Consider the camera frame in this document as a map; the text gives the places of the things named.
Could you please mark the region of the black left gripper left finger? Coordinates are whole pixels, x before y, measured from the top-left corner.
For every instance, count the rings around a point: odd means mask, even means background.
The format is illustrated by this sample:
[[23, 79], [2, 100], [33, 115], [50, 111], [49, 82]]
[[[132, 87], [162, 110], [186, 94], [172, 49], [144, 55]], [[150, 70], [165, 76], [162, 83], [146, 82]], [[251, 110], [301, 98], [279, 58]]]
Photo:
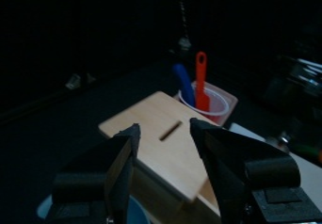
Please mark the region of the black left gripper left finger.
[[61, 168], [45, 224], [126, 224], [138, 138], [134, 123]]

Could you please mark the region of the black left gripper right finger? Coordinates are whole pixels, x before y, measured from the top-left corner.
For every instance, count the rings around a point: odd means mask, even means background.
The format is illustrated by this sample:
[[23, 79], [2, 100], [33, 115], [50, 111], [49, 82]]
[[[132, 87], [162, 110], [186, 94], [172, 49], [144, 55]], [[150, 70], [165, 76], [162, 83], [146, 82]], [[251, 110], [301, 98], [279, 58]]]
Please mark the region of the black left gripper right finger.
[[322, 222], [292, 157], [267, 143], [192, 118], [192, 136], [221, 224]]

